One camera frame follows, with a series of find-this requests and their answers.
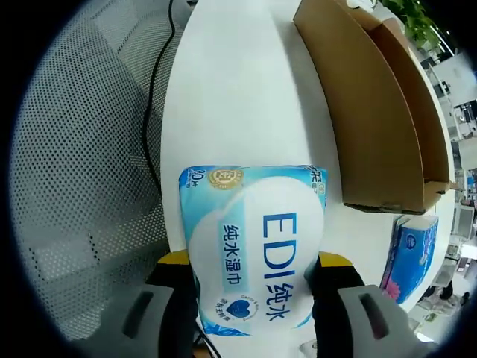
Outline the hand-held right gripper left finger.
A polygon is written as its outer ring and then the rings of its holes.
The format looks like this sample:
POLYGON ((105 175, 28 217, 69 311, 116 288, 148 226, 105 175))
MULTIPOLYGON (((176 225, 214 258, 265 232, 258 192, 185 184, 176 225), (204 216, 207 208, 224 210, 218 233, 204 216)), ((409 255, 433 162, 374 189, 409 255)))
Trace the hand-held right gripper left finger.
POLYGON ((118 291, 101 314, 101 357, 193 357, 198 315, 185 250, 159 259, 151 276, 118 291))

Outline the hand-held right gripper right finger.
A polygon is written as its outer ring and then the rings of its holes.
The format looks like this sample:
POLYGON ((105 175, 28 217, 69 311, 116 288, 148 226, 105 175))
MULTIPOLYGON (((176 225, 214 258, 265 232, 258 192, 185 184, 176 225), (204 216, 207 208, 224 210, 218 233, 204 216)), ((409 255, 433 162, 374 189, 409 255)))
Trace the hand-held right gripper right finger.
POLYGON ((308 278, 317 357, 412 357, 405 311, 379 287, 366 286, 353 264, 320 252, 308 278))

